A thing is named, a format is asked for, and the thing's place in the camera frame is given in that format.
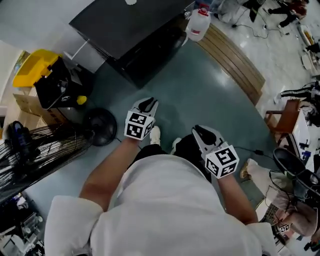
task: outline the black round base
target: black round base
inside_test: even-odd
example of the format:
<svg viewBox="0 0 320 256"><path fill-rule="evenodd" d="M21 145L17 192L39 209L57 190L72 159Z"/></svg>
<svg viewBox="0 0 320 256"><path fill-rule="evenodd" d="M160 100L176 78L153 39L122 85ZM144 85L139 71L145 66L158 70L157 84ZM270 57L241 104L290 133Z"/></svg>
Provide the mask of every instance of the black round base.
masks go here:
<svg viewBox="0 0 320 256"><path fill-rule="evenodd" d="M105 146L111 143L117 134L117 121L106 109L91 109L83 119L83 127L94 132L92 145Z"/></svg>

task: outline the white marble floor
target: white marble floor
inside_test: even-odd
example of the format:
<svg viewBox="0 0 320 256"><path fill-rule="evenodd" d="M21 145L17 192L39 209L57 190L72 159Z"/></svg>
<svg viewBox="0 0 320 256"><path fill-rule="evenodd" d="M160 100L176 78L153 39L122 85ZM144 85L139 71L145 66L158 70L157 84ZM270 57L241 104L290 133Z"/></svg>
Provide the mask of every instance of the white marble floor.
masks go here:
<svg viewBox="0 0 320 256"><path fill-rule="evenodd" d="M266 0L263 7L275 9L279 5L274 0ZM319 19L319 15L316 15L317 13L320 14L320 4L317 0L310 0L308 9L310 8L313 12L311 14L308 12L308 21L313 20L313 17L310 17L311 15L314 16L315 20ZM297 38L298 30L295 24L283 28L283 34L280 34L277 25L286 18L286 15L268 15L260 8L255 22L252 23L249 18L249 10L245 10L244 7L240 7L229 23L222 23L215 17L212 17L212 23L243 50L265 78L262 96L256 105L261 116L264 116L267 110L276 110L282 107L281 105L275 105L273 101L279 92L299 89L312 81L310 72L304 69L301 62L303 48L306 46L301 39ZM238 19L238 25L250 26L255 35L267 36L267 38L255 37L253 31L245 26L231 28L232 24ZM269 32L264 30L263 25L265 23L268 29L274 30Z"/></svg>

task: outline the person's right arm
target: person's right arm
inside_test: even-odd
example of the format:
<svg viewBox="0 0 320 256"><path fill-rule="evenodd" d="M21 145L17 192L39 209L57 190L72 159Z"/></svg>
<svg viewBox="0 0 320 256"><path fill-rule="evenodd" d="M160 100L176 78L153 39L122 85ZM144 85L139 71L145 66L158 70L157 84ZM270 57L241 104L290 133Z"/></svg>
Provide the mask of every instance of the person's right arm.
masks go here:
<svg viewBox="0 0 320 256"><path fill-rule="evenodd" d="M257 223L258 217L235 177L230 174L217 180L226 212L245 225Z"/></svg>

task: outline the person in red jacket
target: person in red jacket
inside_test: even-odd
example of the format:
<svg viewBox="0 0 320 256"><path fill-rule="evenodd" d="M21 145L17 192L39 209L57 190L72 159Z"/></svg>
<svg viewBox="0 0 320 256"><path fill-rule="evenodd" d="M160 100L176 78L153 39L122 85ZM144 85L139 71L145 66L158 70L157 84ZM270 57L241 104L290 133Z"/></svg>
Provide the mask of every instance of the person in red jacket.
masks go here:
<svg viewBox="0 0 320 256"><path fill-rule="evenodd" d="M269 15L286 14L287 18L278 25L278 28L284 28L296 19L302 20L307 15L307 4L309 4L309 0L293 0L288 5L281 3L280 8L264 10Z"/></svg>

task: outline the forearm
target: forearm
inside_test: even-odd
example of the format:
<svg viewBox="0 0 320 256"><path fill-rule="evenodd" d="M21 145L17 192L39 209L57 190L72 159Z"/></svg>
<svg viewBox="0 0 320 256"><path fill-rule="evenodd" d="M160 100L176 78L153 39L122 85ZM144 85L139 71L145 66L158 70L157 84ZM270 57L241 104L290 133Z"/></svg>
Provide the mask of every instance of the forearm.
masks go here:
<svg viewBox="0 0 320 256"><path fill-rule="evenodd" d="M245 225L258 222L255 210L232 174L218 179L218 184L228 214Z"/></svg>
<svg viewBox="0 0 320 256"><path fill-rule="evenodd" d="M125 138L89 175L79 197L99 204L106 211L123 174L138 153L138 144L136 139Z"/></svg>

